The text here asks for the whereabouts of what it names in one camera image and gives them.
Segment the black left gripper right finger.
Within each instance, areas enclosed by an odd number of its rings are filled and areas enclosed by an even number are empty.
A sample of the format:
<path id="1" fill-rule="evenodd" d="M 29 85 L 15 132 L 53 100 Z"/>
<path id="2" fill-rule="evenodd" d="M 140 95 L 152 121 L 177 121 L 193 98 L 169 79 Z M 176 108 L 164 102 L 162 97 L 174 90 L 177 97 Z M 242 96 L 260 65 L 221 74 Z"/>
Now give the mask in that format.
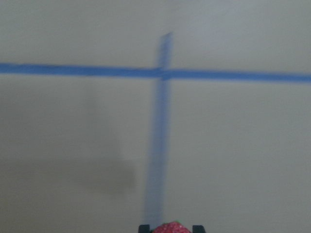
<path id="1" fill-rule="evenodd" d="M 204 233 L 204 226 L 202 225 L 193 225 L 192 233 Z"/>

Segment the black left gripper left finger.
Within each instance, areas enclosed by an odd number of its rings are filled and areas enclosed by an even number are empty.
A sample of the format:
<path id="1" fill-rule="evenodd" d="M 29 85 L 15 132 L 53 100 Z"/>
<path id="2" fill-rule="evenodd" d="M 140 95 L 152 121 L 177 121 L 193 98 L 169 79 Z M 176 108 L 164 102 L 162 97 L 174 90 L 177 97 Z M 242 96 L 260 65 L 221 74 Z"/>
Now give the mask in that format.
<path id="1" fill-rule="evenodd" d="M 151 232 L 150 225 L 148 224 L 139 225 L 138 233 L 150 233 L 150 232 Z"/>

